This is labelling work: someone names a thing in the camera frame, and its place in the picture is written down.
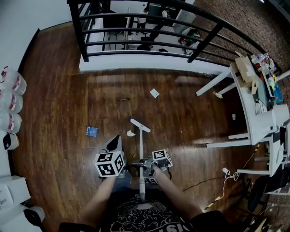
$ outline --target wooden floor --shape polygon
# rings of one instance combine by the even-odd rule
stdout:
[[[130,117],[151,129],[144,135],[145,155],[169,150],[172,180],[189,198],[205,208],[222,195],[222,168],[235,172],[254,150],[204,146],[246,128],[236,90],[222,100],[211,91],[198,97],[195,92],[209,78],[189,72],[78,74],[79,58],[73,27],[63,26],[39,34],[23,71],[27,92],[13,160],[17,175],[27,179],[31,202],[45,210],[48,232],[57,231],[60,222],[77,221],[96,192],[100,180],[93,161],[102,143],[119,134],[128,162],[136,159],[139,137],[126,136],[133,129]],[[153,88],[160,93],[156,99],[149,93]],[[122,98],[130,100],[117,101]],[[87,126],[98,128],[97,138],[86,136]],[[221,210],[230,221],[236,218],[238,212],[230,209],[234,199],[227,196],[238,187],[229,180],[226,197],[210,210]]]

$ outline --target white bottle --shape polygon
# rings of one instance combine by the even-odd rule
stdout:
[[[0,78],[0,89],[12,90],[19,96],[22,96],[25,93],[26,81],[20,73],[6,66],[3,69]]]
[[[23,107],[23,98],[12,92],[0,90],[0,110],[8,113],[18,114]]]
[[[0,111],[0,130],[17,133],[20,129],[22,119],[18,114],[9,114],[5,111]]]

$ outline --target graphic t-shirt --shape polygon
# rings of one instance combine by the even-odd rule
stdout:
[[[110,197],[106,213],[100,225],[101,232],[187,232],[215,231],[219,225],[227,231],[227,221],[219,211],[203,213],[186,223],[174,211],[167,197],[157,189],[146,190],[146,203],[142,203],[138,190],[113,193]],[[217,221],[214,230],[204,230]],[[98,231],[90,226],[73,223],[61,223],[59,232]]]

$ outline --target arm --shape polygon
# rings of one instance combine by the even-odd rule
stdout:
[[[108,177],[101,183],[97,193],[93,196],[81,214],[81,224],[97,228],[105,212],[115,180],[116,177]]]
[[[193,200],[189,200],[156,165],[153,165],[152,169],[160,188],[184,220],[189,221],[203,213],[200,207]]]

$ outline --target black railing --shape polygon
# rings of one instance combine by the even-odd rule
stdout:
[[[254,48],[256,48],[260,53],[266,53],[266,51],[258,44],[256,43],[253,39],[251,39],[248,35],[244,34],[242,31],[240,31],[237,27],[233,26],[232,24],[228,23],[227,21],[209,13],[206,12],[200,8],[197,8],[193,5],[187,4],[185,2],[179,1],[179,0],[166,0],[161,1],[161,0],[142,0],[150,3],[155,3],[155,4],[162,4],[168,6],[168,7],[174,7],[176,9],[180,10],[185,10],[191,13],[194,13],[196,15],[202,16],[206,19],[211,20],[212,22],[216,23],[214,28],[212,30],[208,30],[202,27],[195,26],[191,23],[183,22],[177,19],[171,19],[171,18],[164,18],[162,16],[152,16],[148,14],[131,14],[131,13],[112,13],[110,11],[110,1],[109,0],[103,0],[103,1],[97,1],[97,0],[68,0],[68,4],[71,9],[71,14],[72,14],[72,21],[73,25],[75,28],[75,33],[77,36],[77,41],[79,44],[79,48],[82,54],[82,57],[85,62],[89,61],[89,57],[91,56],[99,56],[99,55],[112,55],[112,54],[152,54],[152,55],[163,55],[163,56],[173,56],[173,57],[182,57],[182,58],[187,58],[188,63],[191,63],[193,60],[206,60],[208,62],[216,63],[214,61],[210,61],[208,59],[204,58],[199,58],[198,55],[200,54],[207,54],[211,56],[215,56],[230,62],[233,62],[234,60],[225,56],[222,56],[217,53],[213,53],[210,51],[206,51],[205,48],[208,45],[211,45],[217,49],[226,51],[227,53],[230,53],[234,56],[237,56],[235,51],[229,50],[223,46],[220,46],[218,44],[215,44],[212,42],[212,39],[215,37],[218,37],[228,43],[231,43],[238,48],[242,49],[246,53],[252,55],[253,53],[249,51],[247,48],[241,46],[240,44],[232,41],[231,39],[220,35],[219,32],[221,29],[226,28],[245,41],[247,41],[249,44],[251,44]],[[88,5],[85,13],[82,15],[82,12],[84,12],[85,5]],[[116,21],[120,18],[127,18],[129,19],[130,23],[125,24],[125,26],[122,27],[105,27],[105,28],[99,28],[99,29],[92,29],[93,24],[95,23],[94,20],[98,18],[104,18],[107,19],[108,21]],[[184,25],[187,27],[192,27],[197,30],[203,31],[208,33],[207,36],[204,39],[201,38],[195,38],[192,36],[188,36],[185,34],[181,33],[176,33],[176,32],[170,32],[170,31],[165,31],[165,30],[160,30],[160,29],[144,29],[144,28],[133,28],[133,22],[136,22],[135,19],[138,18],[146,18],[150,19],[151,22],[146,22],[147,24],[158,24],[161,25],[161,28],[166,25],[172,25],[173,23],[175,24],[180,24]],[[166,42],[156,42],[153,39],[150,39],[150,36],[147,37],[147,40],[127,40],[126,36],[124,36],[124,40],[113,40],[113,41],[94,41],[94,42],[89,42],[90,35],[92,33],[105,33],[105,32],[124,32],[125,34],[132,33],[132,32],[140,32],[140,33],[153,33],[155,36],[156,34],[165,34],[169,36],[175,36],[175,37],[180,37],[184,39],[190,39],[192,41],[197,41],[199,42],[198,46],[196,48],[190,47],[190,46],[184,46],[181,44],[174,44],[174,43],[166,43]],[[123,44],[124,45],[124,50],[117,50],[117,51],[104,51],[104,47],[107,44]],[[127,44],[145,44],[148,46],[153,46],[153,45],[159,45],[159,46],[165,46],[165,47],[173,47],[173,48],[180,48],[180,49],[186,49],[186,50],[191,50],[193,53],[189,56],[186,54],[179,54],[179,53],[166,53],[166,52],[156,52],[156,51],[144,51],[144,50],[126,50],[125,48],[127,47]],[[95,52],[95,53],[87,53],[87,48],[89,46],[93,45],[103,45],[103,51],[101,52]]]

